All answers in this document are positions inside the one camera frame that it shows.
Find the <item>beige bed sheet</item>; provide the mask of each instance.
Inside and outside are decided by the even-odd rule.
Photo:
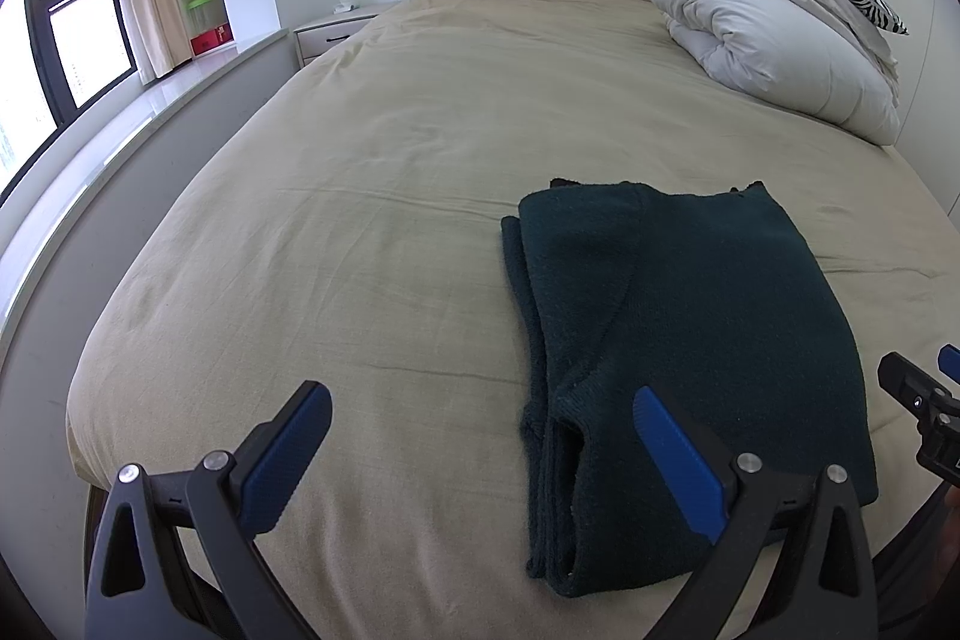
[[[189,468],[318,379],[333,427],[258,545],[321,637],[642,637],[680,579],[565,600],[523,570],[525,337],[498,221],[556,176],[766,183],[856,335],[880,479],[864,519],[886,544],[937,480],[875,367],[898,350],[933,371],[960,338],[960,237],[894,150],[710,81],[635,0],[409,0],[298,73],[90,335],[78,473]]]

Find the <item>blue rubber pad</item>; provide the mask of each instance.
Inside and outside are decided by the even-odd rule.
[[[296,408],[241,489],[239,525],[248,539],[272,530],[326,436],[333,400],[319,384]]]
[[[723,486],[650,386],[634,396],[634,428],[686,525],[716,543],[728,521]]]
[[[940,371],[947,375],[949,379],[960,383],[960,350],[953,345],[944,345],[937,357],[937,365]]]

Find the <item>dark teal garment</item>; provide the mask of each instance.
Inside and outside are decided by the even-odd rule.
[[[717,196],[551,188],[502,229],[530,338],[531,576],[577,597],[654,584],[707,555],[632,427],[648,381],[733,453],[810,475],[839,463],[861,504],[877,499],[853,334],[761,183]]]

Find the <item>metal screw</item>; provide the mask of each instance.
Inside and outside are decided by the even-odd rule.
[[[757,456],[756,453],[741,453],[736,457],[736,465],[744,472],[749,472],[752,475],[755,472],[760,472],[763,462],[760,461],[760,456]]]
[[[120,482],[133,482],[140,477],[140,468],[136,464],[127,464],[120,470],[117,480]]]
[[[210,472],[216,472],[227,466],[228,461],[230,461],[230,455],[226,451],[210,451],[203,457],[203,466]]]
[[[831,464],[827,467],[827,477],[833,482],[846,482],[847,471],[839,464]]]

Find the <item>window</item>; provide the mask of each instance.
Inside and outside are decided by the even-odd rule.
[[[62,129],[133,73],[119,0],[0,4],[0,203]]]

